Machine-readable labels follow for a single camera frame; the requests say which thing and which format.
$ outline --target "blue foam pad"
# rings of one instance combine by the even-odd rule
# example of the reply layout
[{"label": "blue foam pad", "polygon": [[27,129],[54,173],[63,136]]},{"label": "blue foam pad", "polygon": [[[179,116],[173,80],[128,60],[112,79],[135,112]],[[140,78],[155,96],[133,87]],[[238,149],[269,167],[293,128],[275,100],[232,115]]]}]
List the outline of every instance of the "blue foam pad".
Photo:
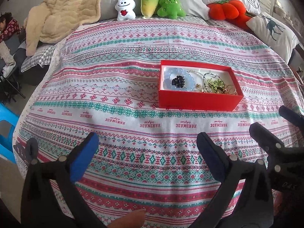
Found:
[{"label": "blue foam pad", "polygon": [[88,168],[96,150],[98,149],[99,138],[96,133],[90,138],[89,142],[84,146],[78,157],[70,166],[70,180],[72,182],[79,181]]}]

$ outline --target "red box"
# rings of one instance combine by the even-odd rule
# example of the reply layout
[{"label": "red box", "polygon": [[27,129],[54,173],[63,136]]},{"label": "red box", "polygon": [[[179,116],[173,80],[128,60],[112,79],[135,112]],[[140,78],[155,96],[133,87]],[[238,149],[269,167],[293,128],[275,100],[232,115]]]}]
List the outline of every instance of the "red box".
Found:
[{"label": "red box", "polygon": [[[236,95],[221,93],[186,92],[163,89],[163,76],[165,67],[187,67],[226,71],[229,73]],[[159,79],[158,99],[159,107],[167,109],[206,110],[206,111],[232,111],[244,97],[241,87],[230,67],[188,61],[162,60]]]}]

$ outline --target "jewelry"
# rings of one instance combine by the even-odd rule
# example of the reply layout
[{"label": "jewelry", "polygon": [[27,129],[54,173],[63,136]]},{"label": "jewelry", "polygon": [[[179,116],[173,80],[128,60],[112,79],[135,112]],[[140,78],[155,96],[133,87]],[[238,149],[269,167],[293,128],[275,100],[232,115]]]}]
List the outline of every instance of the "jewelry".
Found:
[{"label": "jewelry", "polygon": [[[200,84],[196,84],[196,91],[200,92],[206,92],[206,93],[221,93],[221,94],[230,94],[230,95],[236,95],[237,90],[233,85],[225,85],[224,81],[216,74],[212,73],[205,73],[202,74],[200,72],[194,71],[194,70],[189,70],[189,72],[194,72],[197,74],[200,74],[203,77],[203,83],[204,87],[201,88],[202,86]],[[211,75],[214,78],[217,78],[216,80],[213,80],[212,78],[207,79],[206,75]]]},{"label": "jewelry", "polygon": [[193,91],[195,89],[195,82],[186,70],[166,67],[163,87],[165,90]]},{"label": "jewelry", "polygon": [[178,75],[176,78],[172,80],[172,85],[177,86],[177,87],[184,87],[185,85],[185,80],[183,76]]},{"label": "jewelry", "polygon": [[230,95],[236,95],[237,94],[237,89],[233,85],[228,85],[225,88],[225,92],[230,94]]}]

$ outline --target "white plush bunny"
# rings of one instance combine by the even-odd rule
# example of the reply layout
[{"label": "white plush bunny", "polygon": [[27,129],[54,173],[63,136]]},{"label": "white plush bunny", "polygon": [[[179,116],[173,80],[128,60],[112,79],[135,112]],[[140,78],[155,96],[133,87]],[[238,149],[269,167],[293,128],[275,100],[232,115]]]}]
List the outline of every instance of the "white plush bunny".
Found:
[{"label": "white plush bunny", "polygon": [[133,11],[134,8],[134,0],[118,0],[115,5],[115,9],[118,11],[117,20],[122,21],[125,19],[135,19],[136,15]]}]

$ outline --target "blue plastic stool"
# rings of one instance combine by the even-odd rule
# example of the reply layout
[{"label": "blue plastic stool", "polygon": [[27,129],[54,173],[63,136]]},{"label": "blue plastic stool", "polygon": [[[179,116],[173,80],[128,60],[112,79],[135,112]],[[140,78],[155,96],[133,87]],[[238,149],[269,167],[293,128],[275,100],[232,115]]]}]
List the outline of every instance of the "blue plastic stool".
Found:
[{"label": "blue plastic stool", "polygon": [[3,104],[0,103],[0,121],[5,120],[9,122],[12,127],[9,132],[9,136],[5,138],[0,135],[0,155],[9,159],[13,163],[16,163],[15,156],[13,154],[13,132],[17,125],[19,117],[12,113],[8,108],[6,108]]}]

